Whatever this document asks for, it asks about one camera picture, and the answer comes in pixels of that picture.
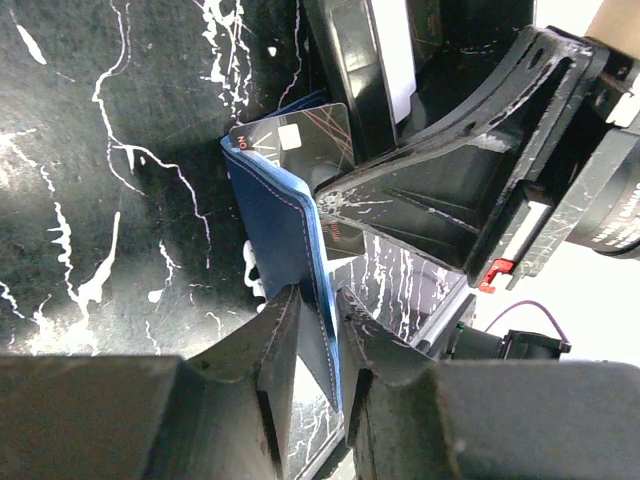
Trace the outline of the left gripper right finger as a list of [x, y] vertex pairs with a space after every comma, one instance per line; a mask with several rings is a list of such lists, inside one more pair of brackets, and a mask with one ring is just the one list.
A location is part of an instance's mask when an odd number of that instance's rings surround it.
[[434, 361], [336, 295], [347, 445], [361, 479], [635, 479], [639, 370]]

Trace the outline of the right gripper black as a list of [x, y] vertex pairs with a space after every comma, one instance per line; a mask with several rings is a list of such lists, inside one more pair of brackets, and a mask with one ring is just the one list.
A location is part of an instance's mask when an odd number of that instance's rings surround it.
[[561, 243], [639, 257], [639, 62], [525, 28], [457, 106], [321, 186], [321, 213], [507, 289]]

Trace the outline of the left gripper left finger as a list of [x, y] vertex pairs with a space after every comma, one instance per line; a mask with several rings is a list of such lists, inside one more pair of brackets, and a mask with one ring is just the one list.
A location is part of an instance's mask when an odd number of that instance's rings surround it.
[[5, 356], [5, 479], [281, 479], [301, 311], [285, 286], [191, 359]]

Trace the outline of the black VIP credit card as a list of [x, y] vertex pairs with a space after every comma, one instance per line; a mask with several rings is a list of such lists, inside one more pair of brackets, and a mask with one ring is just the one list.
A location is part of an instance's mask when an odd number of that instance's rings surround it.
[[302, 179], [309, 187], [321, 223], [327, 264], [365, 253], [361, 230], [321, 213], [314, 195], [355, 167], [348, 109], [342, 103], [278, 112], [228, 134], [242, 151], [257, 153]]

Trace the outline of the blue card holder wallet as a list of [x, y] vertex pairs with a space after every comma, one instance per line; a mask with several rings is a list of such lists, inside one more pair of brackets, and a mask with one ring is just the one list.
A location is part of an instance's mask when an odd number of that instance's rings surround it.
[[321, 223], [312, 194], [266, 156], [220, 141], [241, 218], [268, 300], [297, 284], [302, 298], [298, 355], [334, 411], [342, 409], [337, 318]]

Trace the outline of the black card tray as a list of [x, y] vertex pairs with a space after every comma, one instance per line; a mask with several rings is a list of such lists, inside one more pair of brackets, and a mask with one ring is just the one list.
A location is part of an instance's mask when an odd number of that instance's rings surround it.
[[[442, 44], [438, 1], [406, 1], [416, 73]], [[309, 22], [333, 99], [347, 106], [356, 161], [395, 148], [393, 118], [371, 1], [305, 1]]]

